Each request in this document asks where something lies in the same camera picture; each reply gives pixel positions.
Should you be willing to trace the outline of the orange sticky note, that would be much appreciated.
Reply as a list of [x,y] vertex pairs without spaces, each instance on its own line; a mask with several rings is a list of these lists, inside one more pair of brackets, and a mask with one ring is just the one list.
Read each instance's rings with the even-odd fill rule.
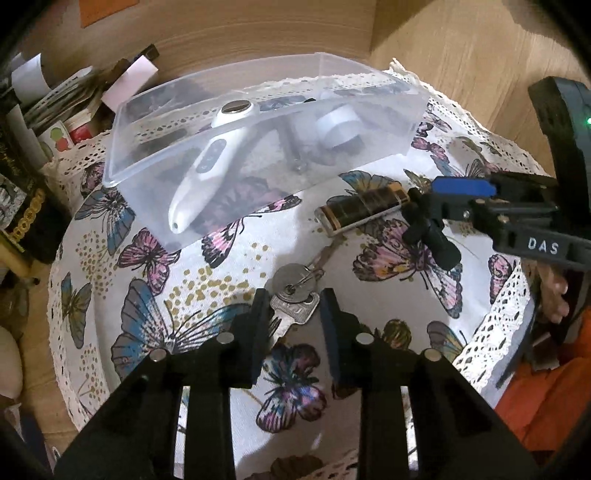
[[86,28],[138,3],[138,0],[79,0],[80,25]]

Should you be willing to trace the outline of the white oval stand object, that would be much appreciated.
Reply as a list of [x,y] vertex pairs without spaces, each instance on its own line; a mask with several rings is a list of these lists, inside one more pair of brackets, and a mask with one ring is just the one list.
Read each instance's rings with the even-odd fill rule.
[[18,345],[11,333],[0,327],[0,394],[16,400],[23,389],[23,367]]

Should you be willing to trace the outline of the clear plastic box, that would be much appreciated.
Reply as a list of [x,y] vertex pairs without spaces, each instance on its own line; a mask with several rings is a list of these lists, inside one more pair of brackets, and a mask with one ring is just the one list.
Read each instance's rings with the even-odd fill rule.
[[[322,93],[356,102],[363,130],[334,150],[315,133]],[[172,234],[168,208],[185,172],[216,134],[222,105],[249,99],[259,115],[221,193],[187,232]],[[362,63],[328,53],[232,63],[185,75],[135,95],[116,111],[103,182],[168,249],[205,235],[341,173],[408,152],[428,93]]]

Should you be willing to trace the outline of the stack of papers and books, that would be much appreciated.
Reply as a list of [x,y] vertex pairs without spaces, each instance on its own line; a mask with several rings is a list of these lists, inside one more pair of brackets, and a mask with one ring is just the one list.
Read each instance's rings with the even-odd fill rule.
[[26,92],[18,89],[25,88],[26,82],[34,79],[34,75],[29,72],[20,80],[12,81],[12,87],[1,97],[1,114],[34,167],[40,167],[55,154],[90,137],[92,130],[88,125],[99,107],[104,105],[102,94],[141,55],[153,62],[159,52],[151,44],[132,62],[123,58],[109,71],[103,72],[92,66],[83,68],[27,109],[20,104]]

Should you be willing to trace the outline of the silver keys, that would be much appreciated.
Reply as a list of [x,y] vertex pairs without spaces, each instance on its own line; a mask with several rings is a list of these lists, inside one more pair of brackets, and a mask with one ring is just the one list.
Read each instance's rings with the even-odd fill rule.
[[294,326],[303,326],[314,315],[320,303],[318,281],[325,274],[335,250],[345,242],[339,235],[308,264],[290,263],[276,270],[271,280],[269,347],[280,342]]

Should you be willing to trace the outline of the small white folded card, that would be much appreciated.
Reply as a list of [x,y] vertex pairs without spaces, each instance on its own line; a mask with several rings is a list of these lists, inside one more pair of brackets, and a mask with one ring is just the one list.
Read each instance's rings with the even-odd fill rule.
[[156,80],[158,68],[145,55],[139,56],[102,94],[102,103],[113,113]]

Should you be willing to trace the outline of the dark wine bottle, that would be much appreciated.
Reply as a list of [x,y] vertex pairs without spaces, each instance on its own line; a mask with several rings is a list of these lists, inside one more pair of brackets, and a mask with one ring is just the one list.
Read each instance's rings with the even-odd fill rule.
[[71,216],[23,160],[20,147],[1,124],[1,232],[19,250],[51,264]]

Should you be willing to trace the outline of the butterfly print cloth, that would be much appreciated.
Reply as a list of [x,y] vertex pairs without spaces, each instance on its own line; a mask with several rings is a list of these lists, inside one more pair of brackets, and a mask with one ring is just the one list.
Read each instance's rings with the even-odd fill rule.
[[[277,293],[277,278],[301,273],[329,244],[315,219],[325,203],[392,181],[412,188],[443,174],[542,172],[527,151],[433,92],[405,155],[276,199],[185,248],[165,249],[122,195],[100,184],[108,140],[101,135],[77,150],[87,168],[49,277],[50,349],[77,428],[149,351],[200,346],[249,307],[257,289]],[[308,288],[332,288],[342,308],[396,348],[441,349],[496,404],[532,318],[529,268],[495,253],[469,225],[451,222],[445,233],[462,260],[444,270],[427,249],[403,243],[406,227],[396,214],[349,231]],[[322,461],[324,478],[351,476],[360,399],[332,384],[320,319],[291,327],[256,385],[231,393],[238,478],[304,455]]]

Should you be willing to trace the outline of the white thermometer device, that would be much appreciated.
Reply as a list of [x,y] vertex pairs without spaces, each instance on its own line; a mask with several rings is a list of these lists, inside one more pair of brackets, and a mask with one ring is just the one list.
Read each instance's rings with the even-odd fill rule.
[[218,110],[211,122],[216,134],[187,169],[170,202],[167,220],[172,234],[187,232],[221,193],[235,156],[249,136],[250,119],[259,112],[259,105],[249,99],[231,100]]

